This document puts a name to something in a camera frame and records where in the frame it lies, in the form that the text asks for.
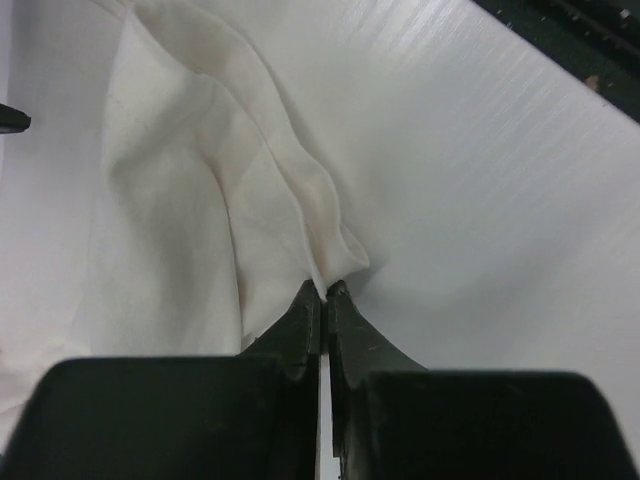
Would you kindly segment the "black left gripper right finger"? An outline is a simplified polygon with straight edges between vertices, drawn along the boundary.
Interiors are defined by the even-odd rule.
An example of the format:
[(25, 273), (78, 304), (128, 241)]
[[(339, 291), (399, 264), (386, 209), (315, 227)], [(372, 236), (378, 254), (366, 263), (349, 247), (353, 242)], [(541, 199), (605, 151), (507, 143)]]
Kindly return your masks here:
[(613, 411), (573, 372), (431, 370), (328, 291), (333, 453), (345, 479), (635, 479)]

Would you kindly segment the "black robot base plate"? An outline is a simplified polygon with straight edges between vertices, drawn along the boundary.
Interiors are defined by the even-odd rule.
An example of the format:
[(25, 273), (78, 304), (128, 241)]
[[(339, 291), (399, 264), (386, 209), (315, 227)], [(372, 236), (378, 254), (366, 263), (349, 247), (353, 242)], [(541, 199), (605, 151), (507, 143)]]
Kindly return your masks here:
[(639, 120), (637, 1), (485, 0), (477, 5)]

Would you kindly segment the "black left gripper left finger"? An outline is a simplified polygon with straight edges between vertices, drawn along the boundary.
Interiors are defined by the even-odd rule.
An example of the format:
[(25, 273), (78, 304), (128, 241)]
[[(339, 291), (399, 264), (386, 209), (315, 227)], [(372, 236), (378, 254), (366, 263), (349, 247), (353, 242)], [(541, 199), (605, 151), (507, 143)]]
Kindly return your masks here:
[(61, 362), (39, 381), (5, 479), (312, 479), (321, 301), (301, 285), (235, 356)]

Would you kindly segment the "white and green t-shirt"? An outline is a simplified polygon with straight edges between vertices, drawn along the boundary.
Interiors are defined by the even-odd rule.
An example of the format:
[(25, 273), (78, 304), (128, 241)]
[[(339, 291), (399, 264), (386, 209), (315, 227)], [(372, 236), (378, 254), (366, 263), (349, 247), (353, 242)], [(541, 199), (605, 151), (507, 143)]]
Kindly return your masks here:
[(272, 76), (187, 1), (14, 6), (34, 117), (1, 173), (1, 429), (54, 363), (236, 354), (369, 260)]

